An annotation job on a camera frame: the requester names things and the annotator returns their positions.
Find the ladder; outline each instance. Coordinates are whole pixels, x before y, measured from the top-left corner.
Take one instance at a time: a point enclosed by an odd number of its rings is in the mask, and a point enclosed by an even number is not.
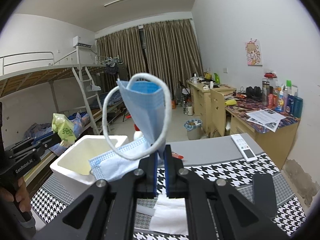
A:
[[[99,98],[98,92],[95,91],[93,96],[87,97],[87,95],[85,94],[84,83],[85,82],[90,82],[90,84],[95,85],[94,81],[93,81],[92,76],[91,76],[91,74],[90,74],[90,72],[89,72],[87,67],[84,67],[84,70],[86,71],[86,73],[87,73],[87,75],[89,77],[89,79],[87,79],[87,80],[83,80],[83,77],[82,77],[82,69],[83,69],[83,67],[80,64],[78,65],[77,69],[78,69],[78,73],[76,72],[75,67],[72,67],[72,72],[73,72],[73,74],[74,74],[74,76],[75,76],[75,78],[76,78],[76,80],[77,80],[77,82],[79,84],[80,89],[81,89],[81,93],[82,93],[82,96],[83,96],[85,108],[87,109],[87,113],[90,116],[90,123],[91,123],[91,127],[93,129],[93,133],[95,135],[100,135],[100,133],[102,132],[102,128],[98,129],[97,124],[96,124],[96,120],[95,120],[95,117],[98,118],[100,116],[100,114],[102,114],[102,105],[101,105],[101,102],[100,102],[100,98]],[[94,115],[92,114],[92,111],[91,111],[89,103],[88,103],[88,99],[91,99],[91,98],[97,98],[97,101],[98,101],[98,104],[99,104],[99,108],[100,108],[100,110],[98,112],[96,112]]]

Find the white paper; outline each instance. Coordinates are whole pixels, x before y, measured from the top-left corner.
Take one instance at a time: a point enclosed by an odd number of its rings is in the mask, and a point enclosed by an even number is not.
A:
[[[267,128],[267,129],[269,129],[269,130],[271,130],[271,131],[273,131],[273,132],[276,132],[276,130],[277,130],[277,128],[278,128],[278,125],[279,125],[279,123],[280,123],[280,120],[276,120],[276,121],[274,121],[274,122],[270,122],[270,123],[267,123],[267,124],[262,124],[262,123],[260,123],[259,121],[257,121],[256,119],[254,119],[254,118],[252,118],[252,117],[250,117],[247,121],[248,121],[248,122],[256,123],[256,124],[258,124],[258,125],[261,125],[261,126]]]
[[[169,199],[159,194],[155,215],[151,218],[149,230],[173,234],[188,235],[187,212],[185,199]]]
[[[285,118],[285,116],[283,116],[282,114],[279,114],[271,109],[264,109],[264,110],[260,110],[262,111],[264,114],[266,114],[267,116],[275,119],[275,120],[282,120]]]
[[[254,111],[246,113],[246,115],[252,117],[256,121],[262,124],[271,123],[277,121],[276,119],[270,117],[271,114],[268,114],[264,111]]]

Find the white elastic ear loop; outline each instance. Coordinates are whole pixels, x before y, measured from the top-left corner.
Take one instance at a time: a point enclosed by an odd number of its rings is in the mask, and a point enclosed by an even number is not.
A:
[[[163,94],[164,94],[164,102],[165,102],[165,106],[164,106],[164,123],[163,123],[163,127],[162,127],[162,131],[158,137],[158,139],[154,142],[154,144],[145,152],[142,153],[138,153],[137,155],[127,155],[125,153],[120,152],[111,142],[109,135],[108,135],[108,120],[107,120],[107,109],[108,109],[108,102],[109,99],[111,98],[111,96],[113,95],[113,93],[115,93],[117,90],[119,90],[119,86],[116,86],[115,88],[113,88],[108,95],[106,96],[106,98],[103,101],[103,108],[102,108],[102,129],[103,129],[103,134],[104,137],[106,138],[106,141],[108,142],[109,146],[111,147],[111,149],[113,149],[113,151],[118,154],[119,156],[127,159],[127,160],[138,160],[141,159],[142,157],[145,157],[147,155],[150,155],[152,153],[154,153],[156,150],[158,150],[158,148],[165,142],[165,139],[167,137],[167,133],[168,133],[168,128],[169,128],[169,124],[171,121],[171,93],[170,90],[168,88],[168,86],[159,78],[151,75],[151,74],[147,74],[147,73],[138,73],[132,76],[132,78],[130,79],[127,88],[130,89],[133,85],[133,83],[137,80],[137,79],[146,79],[149,80],[155,84],[157,84],[158,86],[160,86],[163,90]]]

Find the bunk bed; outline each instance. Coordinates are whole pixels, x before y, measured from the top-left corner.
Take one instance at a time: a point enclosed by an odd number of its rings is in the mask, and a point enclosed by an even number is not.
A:
[[[113,62],[116,59],[99,56],[96,52],[90,49],[90,55],[92,55],[92,53],[95,55],[94,60],[89,60],[89,62],[81,62],[81,59],[84,58],[82,57],[83,55],[81,55],[81,53],[88,53],[88,49],[82,49],[79,46],[76,46],[75,50],[57,61],[55,61],[54,54],[51,51],[17,53],[0,57],[0,62],[2,61],[2,75],[0,75],[0,98],[19,90],[48,82],[51,86],[56,112],[63,113],[66,116],[77,112],[87,112],[90,121],[85,125],[83,131],[89,127],[92,127],[94,134],[100,134],[102,132],[102,128],[98,128],[97,122],[102,118],[101,100],[97,91],[94,92],[94,95],[87,97],[85,87],[87,84],[95,85],[92,75],[105,71],[106,63]],[[28,60],[14,60],[14,58],[21,58],[24,56],[28,56],[28,58],[32,56],[33,58]],[[34,62],[44,62],[46,65],[5,73],[8,72],[7,67],[9,66],[17,66],[25,63],[32,64]],[[75,77],[79,84],[84,99],[84,106],[60,111],[55,96],[53,82],[70,77]],[[88,102],[88,100],[91,98],[95,99],[95,103],[93,104],[94,106],[92,107],[93,109],[91,109]],[[116,101],[114,104],[111,104],[108,107],[108,112],[116,110],[115,112],[119,115],[125,110],[124,107],[120,108],[121,106],[123,106],[122,99]],[[114,118],[108,120],[108,123],[111,123]],[[53,152],[46,151],[46,153],[41,157],[42,161],[25,175],[26,184],[28,185],[30,181],[32,181],[45,166],[53,161],[54,158],[55,155]]]

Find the black and white pattern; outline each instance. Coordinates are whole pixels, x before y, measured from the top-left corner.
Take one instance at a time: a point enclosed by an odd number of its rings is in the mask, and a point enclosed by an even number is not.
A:
[[[278,208],[277,217],[273,222],[290,236],[305,220],[306,216],[295,196]]]
[[[42,187],[32,197],[31,206],[46,224],[67,207],[67,205],[52,196]]]
[[[230,182],[231,185],[239,187],[241,185],[252,183],[252,175],[255,173],[269,173],[273,175],[274,173],[279,172],[277,166],[266,153],[258,155],[257,157],[258,160],[253,163],[247,163],[244,159],[240,159],[231,162],[185,168],[197,173],[203,179],[215,181],[217,178],[221,178]],[[164,168],[158,169],[158,194],[166,194],[164,178]]]
[[[189,240],[188,236],[184,235],[168,235],[168,234],[148,234],[148,233],[133,233],[134,240]]]
[[[273,221],[288,235],[291,235],[305,220],[304,212],[297,197],[294,196],[294,193],[287,185],[283,176],[279,174],[279,169],[265,153],[258,155],[258,160],[254,163],[247,163],[244,159],[240,159],[224,163],[185,168],[194,171],[200,177],[210,181],[215,181],[217,178],[226,179],[233,186],[239,187],[238,190],[250,201],[252,201],[252,186],[250,186],[252,184],[252,175],[257,172],[269,173],[273,175],[278,204],[278,214]],[[158,168],[158,194],[166,194],[164,173],[164,168]],[[64,187],[62,185],[56,185],[59,183],[58,180],[51,177],[48,179],[48,183],[44,185],[45,187],[42,186],[31,199],[33,209],[45,223],[49,223],[55,216],[62,212],[67,207],[66,204],[69,204],[71,200],[66,194]],[[153,207],[155,200],[152,200],[152,202],[148,201],[150,200],[140,200],[138,203]],[[135,227],[147,229],[151,217],[138,215],[137,218]],[[188,240],[188,236],[145,233],[135,233],[133,238],[146,240]]]

